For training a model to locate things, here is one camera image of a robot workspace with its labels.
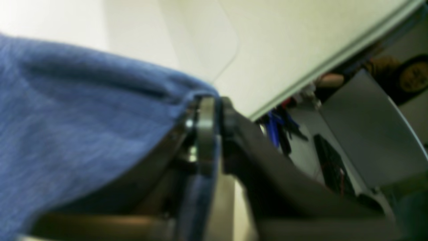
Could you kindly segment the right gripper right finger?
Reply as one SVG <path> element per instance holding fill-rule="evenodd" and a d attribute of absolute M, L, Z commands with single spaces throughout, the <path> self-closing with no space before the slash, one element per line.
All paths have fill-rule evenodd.
<path fill-rule="evenodd" d="M 397 241 L 384 215 L 343 198 L 280 154 L 260 128 L 220 102 L 224 169 L 243 185 L 260 241 Z"/>

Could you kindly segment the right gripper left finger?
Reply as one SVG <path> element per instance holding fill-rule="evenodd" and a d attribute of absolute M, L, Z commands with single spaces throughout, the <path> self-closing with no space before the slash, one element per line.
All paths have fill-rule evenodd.
<path fill-rule="evenodd" d="M 192 101 L 136 165 L 102 188 L 40 215 L 43 241 L 185 241 L 204 227 L 216 174 L 216 99 Z"/>

